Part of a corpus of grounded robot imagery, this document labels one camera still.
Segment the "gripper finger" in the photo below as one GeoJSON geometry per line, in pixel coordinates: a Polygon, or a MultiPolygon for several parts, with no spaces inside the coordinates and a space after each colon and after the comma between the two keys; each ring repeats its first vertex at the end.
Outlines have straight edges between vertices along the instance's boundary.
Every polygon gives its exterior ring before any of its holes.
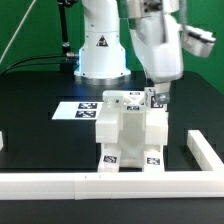
{"type": "Polygon", "coordinates": [[[170,102],[171,83],[158,83],[155,85],[155,99],[158,103],[170,102]]]}

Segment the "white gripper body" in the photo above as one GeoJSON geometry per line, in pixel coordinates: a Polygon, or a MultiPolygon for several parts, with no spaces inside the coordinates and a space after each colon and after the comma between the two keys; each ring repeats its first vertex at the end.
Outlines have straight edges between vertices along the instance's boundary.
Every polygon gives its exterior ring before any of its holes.
{"type": "Polygon", "coordinates": [[[152,13],[150,17],[131,19],[129,28],[135,55],[147,78],[166,83],[182,76],[179,25],[173,16],[152,13]]]}

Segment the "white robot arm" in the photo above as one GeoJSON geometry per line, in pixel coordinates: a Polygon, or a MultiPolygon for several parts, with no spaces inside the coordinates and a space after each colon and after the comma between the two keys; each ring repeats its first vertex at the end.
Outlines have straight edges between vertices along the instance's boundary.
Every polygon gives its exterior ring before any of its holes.
{"type": "Polygon", "coordinates": [[[125,19],[159,104],[169,102],[171,82],[182,77],[182,52],[207,57],[216,42],[211,32],[187,24],[186,0],[82,0],[82,5],[85,42],[75,75],[98,85],[130,74],[120,44],[120,21],[125,19]]]}

